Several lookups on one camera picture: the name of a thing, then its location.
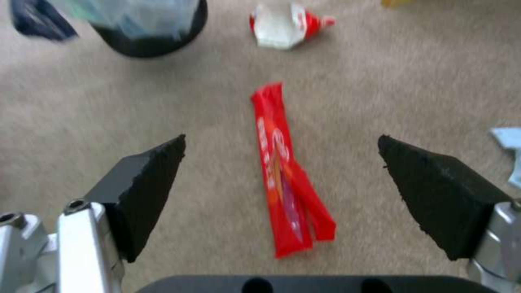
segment red candy wrapper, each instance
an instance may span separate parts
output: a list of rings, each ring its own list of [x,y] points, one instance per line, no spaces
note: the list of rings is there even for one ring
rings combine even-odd
[[[252,102],[275,257],[313,247],[308,220],[317,240],[334,240],[337,225],[293,156],[282,83],[260,88]]]

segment beige carpet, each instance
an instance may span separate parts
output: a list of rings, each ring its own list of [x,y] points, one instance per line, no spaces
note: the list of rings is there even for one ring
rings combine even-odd
[[[258,48],[253,0],[210,0],[189,47],[139,61],[86,24],[66,45],[29,40],[0,17],[0,207],[49,231],[121,157],[187,134],[186,158],[133,292],[173,274],[465,275],[411,218],[378,155],[387,133],[459,157],[512,196],[513,155],[488,133],[521,125],[521,2],[304,0],[338,25],[293,51]],[[338,238],[275,260],[249,97],[286,83],[297,159]]]

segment dark blue fabric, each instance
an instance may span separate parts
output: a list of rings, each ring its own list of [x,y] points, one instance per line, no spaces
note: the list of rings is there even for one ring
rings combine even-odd
[[[10,0],[15,29],[23,35],[65,41],[76,35],[74,28],[46,0]]]

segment white and red wrapper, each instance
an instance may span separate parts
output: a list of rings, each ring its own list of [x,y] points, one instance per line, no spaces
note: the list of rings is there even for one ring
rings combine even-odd
[[[252,102],[275,257],[313,247],[308,221],[316,240],[334,240],[337,225],[293,157],[282,83],[258,89]]]
[[[259,4],[250,15],[257,44],[287,50],[333,26],[332,17],[319,18],[296,3]]]

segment screw hole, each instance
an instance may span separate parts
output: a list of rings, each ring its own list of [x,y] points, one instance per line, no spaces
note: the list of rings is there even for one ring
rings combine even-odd
[[[1,222],[7,222],[13,219],[16,215],[13,213],[3,214],[0,216],[0,223]]]
[[[242,293],[273,293],[273,287],[262,278],[253,278],[244,283]]]
[[[392,293],[392,290],[382,280],[366,279],[362,282],[362,293]]]
[[[85,202],[83,200],[80,200],[80,199],[79,200],[75,200],[75,201],[72,201],[72,202],[69,203],[69,207],[71,209],[75,209],[77,207],[82,206],[84,203]]]

